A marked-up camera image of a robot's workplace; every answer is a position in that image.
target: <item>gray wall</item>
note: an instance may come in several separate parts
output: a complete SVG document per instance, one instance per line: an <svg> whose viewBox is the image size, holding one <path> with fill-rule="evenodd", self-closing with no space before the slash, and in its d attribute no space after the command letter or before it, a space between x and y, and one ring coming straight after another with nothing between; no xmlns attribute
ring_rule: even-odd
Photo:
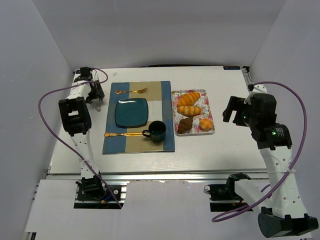
<svg viewBox="0 0 320 240"><path fill-rule="evenodd" d="M0 233L1 239L18 240L54 145L38 99L66 86L72 72L31 0L0 1L0 33ZM61 96L43 104L55 129Z"/></svg>
<svg viewBox="0 0 320 240"><path fill-rule="evenodd" d="M249 66L284 0L33 0L70 67Z"/></svg>
<svg viewBox="0 0 320 240"><path fill-rule="evenodd" d="M302 97L308 116L307 137L295 169L303 203L320 219L320 1L287 0L251 66L255 82L276 81ZM278 121L289 127L297 152L303 117L299 102L282 87L267 86L277 99ZM312 233L320 239L320 231Z"/></svg>

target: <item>tray of bread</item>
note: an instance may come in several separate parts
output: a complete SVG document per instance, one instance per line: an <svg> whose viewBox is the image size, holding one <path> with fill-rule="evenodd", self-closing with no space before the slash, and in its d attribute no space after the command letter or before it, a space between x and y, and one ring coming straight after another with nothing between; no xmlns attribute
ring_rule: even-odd
<svg viewBox="0 0 320 240"><path fill-rule="evenodd" d="M179 136L207 135L215 131L207 92L204 89L171 92L174 131Z"/></svg>

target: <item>mug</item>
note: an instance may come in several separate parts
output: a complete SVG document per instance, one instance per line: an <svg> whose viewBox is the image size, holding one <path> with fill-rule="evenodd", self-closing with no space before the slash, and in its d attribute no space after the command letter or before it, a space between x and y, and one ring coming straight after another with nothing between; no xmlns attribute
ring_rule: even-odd
<svg viewBox="0 0 320 240"><path fill-rule="evenodd" d="M143 130L142 135L151 138L154 142L162 142L166 138L167 127L162 121L153 121L150 123L148 130Z"/></svg>

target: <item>floral pattern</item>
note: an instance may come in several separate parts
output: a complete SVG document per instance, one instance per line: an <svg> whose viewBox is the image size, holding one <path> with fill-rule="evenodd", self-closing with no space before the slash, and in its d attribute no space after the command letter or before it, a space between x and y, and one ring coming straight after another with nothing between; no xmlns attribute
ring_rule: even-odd
<svg viewBox="0 0 320 240"><path fill-rule="evenodd" d="M189 132L185 132L183 134L178 134L178 126L181 119L187 118L177 112L177 104L181 99L183 94L198 92L200 93L200 98L195 102L194 106L202 108L202 112L198 115L193 116L192 128ZM213 121L212 113L210 110L209 99L207 96L207 92L204 89L191 89L191 90L178 90L171 92L171 99L173 105L173 121L174 121L174 130L178 135L200 135L200 134L212 134L215 131L215 125L213 124L212 128L209 131L203 131L199 126L201 119L211 119Z"/></svg>

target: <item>pastry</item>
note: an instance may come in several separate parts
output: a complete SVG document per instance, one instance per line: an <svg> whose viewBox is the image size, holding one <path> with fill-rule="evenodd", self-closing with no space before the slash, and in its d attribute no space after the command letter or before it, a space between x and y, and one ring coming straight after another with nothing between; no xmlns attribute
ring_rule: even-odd
<svg viewBox="0 0 320 240"><path fill-rule="evenodd" d="M179 106L177 111L186 116L194 116L200 114L202 109L197 106Z"/></svg>
<svg viewBox="0 0 320 240"><path fill-rule="evenodd" d="M183 94L180 100L177 103L177 107L180 106L193 106L195 102L200 98L199 92L189 92L186 94Z"/></svg>
<svg viewBox="0 0 320 240"><path fill-rule="evenodd" d="M203 118L200 120L200 124L199 124L200 128L202 128L203 131L209 131L212 126L212 120L209 118Z"/></svg>
<svg viewBox="0 0 320 240"><path fill-rule="evenodd" d="M178 130L176 131L178 134L183 134L192 129L192 122L194 118L192 116L188 118L181 119L179 122Z"/></svg>

